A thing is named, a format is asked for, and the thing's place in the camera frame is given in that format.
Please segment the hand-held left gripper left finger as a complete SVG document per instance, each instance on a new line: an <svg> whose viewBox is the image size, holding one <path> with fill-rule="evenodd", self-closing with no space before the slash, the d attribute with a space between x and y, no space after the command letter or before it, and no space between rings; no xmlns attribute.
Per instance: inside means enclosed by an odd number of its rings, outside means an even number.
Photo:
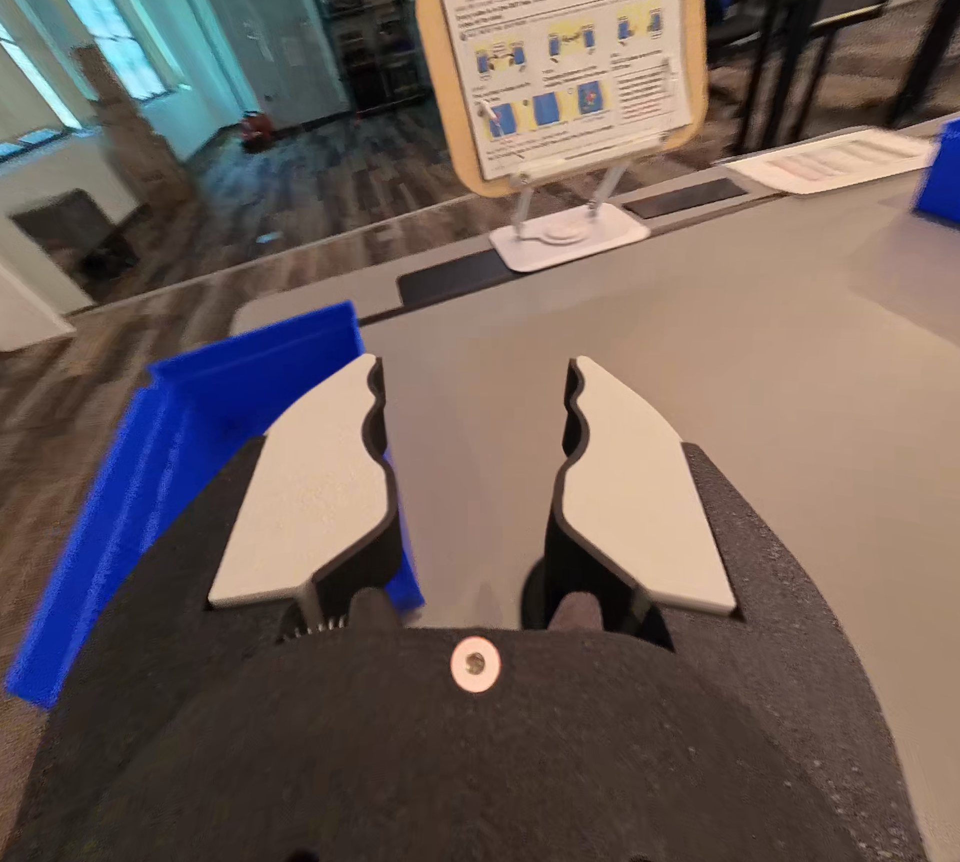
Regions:
<svg viewBox="0 0 960 862"><path fill-rule="evenodd" d="M214 609L294 600L345 612L402 567L380 358L357 356L270 425L208 593Z"/></svg>

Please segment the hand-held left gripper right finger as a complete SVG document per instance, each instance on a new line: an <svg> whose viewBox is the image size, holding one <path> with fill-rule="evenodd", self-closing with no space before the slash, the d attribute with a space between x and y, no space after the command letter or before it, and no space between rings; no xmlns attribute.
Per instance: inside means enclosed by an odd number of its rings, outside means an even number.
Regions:
<svg viewBox="0 0 960 862"><path fill-rule="evenodd" d="M738 609L685 444L654 406L593 359L570 359L566 419L541 561L552 618L573 592L603 618Z"/></svg>

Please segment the blue plastic bin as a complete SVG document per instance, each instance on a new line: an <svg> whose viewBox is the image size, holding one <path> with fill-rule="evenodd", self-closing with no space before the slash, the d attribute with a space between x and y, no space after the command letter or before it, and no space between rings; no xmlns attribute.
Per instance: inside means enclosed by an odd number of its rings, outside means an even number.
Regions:
<svg viewBox="0 0 960 862"><path fill-rule="evenodd" d="M919 186L914 213L959 229L959 118L942 126Z"/></svg>
<svg viewBox="0 0 960 862"><path fill-rule="evenodd" d="M235 453L296 397L364 353L351 303L334 304L150 366L6 674L44 710L120 584Z"/></svg>

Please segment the black desk panel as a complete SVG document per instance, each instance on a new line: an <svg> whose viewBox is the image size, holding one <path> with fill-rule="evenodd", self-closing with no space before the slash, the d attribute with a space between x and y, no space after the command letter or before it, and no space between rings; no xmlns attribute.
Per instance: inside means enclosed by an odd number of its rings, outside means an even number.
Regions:
<svg viewBox="0 0 960 862"><path fill-rule="evenodd" d="M731 179L722 177L632 200L622 204L621 208L642 220L653 220L744 195L748 195L747 190Z"/></svg>
<svg viewBox="0 0 960 862"><path fill-rule="evenodd" d="M495 249L459 256L396 279L404 309L419 309L518 279Z"/></svg>

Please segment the dark low cabinet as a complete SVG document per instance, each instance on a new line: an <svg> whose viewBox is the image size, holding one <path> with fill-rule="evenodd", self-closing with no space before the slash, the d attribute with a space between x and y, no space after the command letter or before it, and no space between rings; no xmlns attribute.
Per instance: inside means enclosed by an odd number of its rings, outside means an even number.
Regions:
<svg viewBox="0 0 960 862"><path fill-rule="evenodd" d="M74 188L10 216L18 229L81 285L123 276L139 256L94 199Z"/></svg>

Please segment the laminated paper sheet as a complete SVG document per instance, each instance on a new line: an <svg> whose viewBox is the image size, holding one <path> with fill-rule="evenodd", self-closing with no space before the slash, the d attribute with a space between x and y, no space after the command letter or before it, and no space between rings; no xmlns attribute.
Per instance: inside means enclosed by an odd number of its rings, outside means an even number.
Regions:
<svg viewBox="0 0 960 862"><path fill-rule="evenodd" d="M869 127L733 159L727 166L774 191L812 196L926 169L934 150L927 138Z"/></svg>

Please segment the teal tinted window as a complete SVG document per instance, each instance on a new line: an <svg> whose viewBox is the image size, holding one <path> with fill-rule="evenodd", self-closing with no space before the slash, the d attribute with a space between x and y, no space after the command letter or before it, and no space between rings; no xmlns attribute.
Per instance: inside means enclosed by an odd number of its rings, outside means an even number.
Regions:
<svg viewBox="0 0 960 862"><path fill-rule="evenodd" d="M166 0L2 0L2 138L6 149L93 133L97 90L75 57L95 46L135 110L181 159L179 110L189 77L164 32Z"/></svg>

